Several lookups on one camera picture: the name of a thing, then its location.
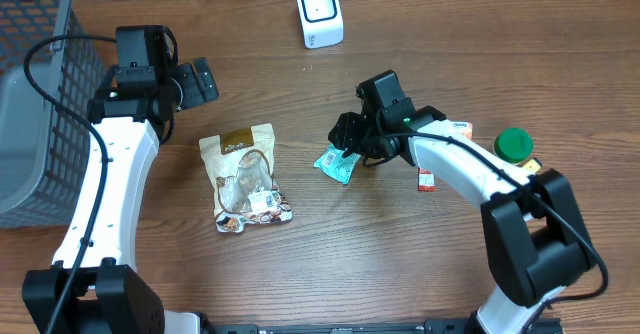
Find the teal Kleenex tissue pack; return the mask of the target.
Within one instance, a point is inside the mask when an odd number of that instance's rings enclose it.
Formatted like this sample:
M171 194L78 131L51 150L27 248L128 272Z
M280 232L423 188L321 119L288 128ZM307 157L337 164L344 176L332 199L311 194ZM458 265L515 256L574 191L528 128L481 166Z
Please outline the teal Kleenex tissue pack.
M352 153L344 157L344 153L344 150L337 149L333 144L329 144L326 152L315 161L314 167L320 169L330 178L347 185L361 156Z

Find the red snack stick packet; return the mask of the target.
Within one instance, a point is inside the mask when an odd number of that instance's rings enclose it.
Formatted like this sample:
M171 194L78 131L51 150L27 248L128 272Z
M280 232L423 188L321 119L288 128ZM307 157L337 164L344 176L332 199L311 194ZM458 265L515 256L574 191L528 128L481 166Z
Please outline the red snack stick packet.
M433 173L422 168L418 170L418 190L421 192L434 192L436 190Z

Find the brown snack pouch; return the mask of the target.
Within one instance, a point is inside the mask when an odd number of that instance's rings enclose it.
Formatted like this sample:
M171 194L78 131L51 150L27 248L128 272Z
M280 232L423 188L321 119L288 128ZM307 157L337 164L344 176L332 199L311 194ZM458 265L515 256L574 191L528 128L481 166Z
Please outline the brown snack pouch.
M274 177L275 133L270 123L199 140L214 189L213 217L221 233L289 222L293 211Z

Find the orange Kleenex tissue box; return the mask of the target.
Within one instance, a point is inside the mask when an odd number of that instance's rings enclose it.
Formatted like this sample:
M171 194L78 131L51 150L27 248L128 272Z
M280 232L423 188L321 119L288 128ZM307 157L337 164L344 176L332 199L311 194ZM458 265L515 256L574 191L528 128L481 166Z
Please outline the orange Kleenex tissue box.
M471 122L452 121L450 133L471 140L473 136L473 124Z

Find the green lid jar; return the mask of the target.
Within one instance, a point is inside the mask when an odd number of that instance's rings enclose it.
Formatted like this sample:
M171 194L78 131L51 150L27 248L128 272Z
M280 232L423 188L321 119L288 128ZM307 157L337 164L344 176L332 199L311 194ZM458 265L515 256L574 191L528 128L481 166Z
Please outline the green lid jar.
M533 152L533 139L524 129L507 128L494 140L493 151L502 160L518 164Z

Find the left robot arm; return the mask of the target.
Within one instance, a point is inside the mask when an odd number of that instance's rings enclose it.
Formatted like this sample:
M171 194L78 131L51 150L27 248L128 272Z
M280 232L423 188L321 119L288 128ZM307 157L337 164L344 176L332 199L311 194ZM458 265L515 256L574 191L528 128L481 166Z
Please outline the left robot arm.
M74 215L52 264L30 270L22 299L42 333L211 333L206 314L164 308L135 269L135 237L153 160L172 136L176 112L219 94L205 59L179 61L177 40L163 25L121 26L113 65L80 115L49 95L30 62L26 80L56 111L85 127L90 153Z

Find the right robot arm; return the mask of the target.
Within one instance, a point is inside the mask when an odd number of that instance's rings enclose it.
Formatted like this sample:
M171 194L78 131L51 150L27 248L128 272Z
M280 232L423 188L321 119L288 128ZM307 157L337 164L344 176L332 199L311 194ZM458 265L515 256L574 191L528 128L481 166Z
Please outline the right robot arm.
M392 70L361 82L360 112L346 112L328 134L372 167L400 157L444 180L481 212L496 287L467 318L431 318L425 333L560 333L545 309L593 267L604 270L572 188L561 173L533 174L458 133L432 106L418 109Z

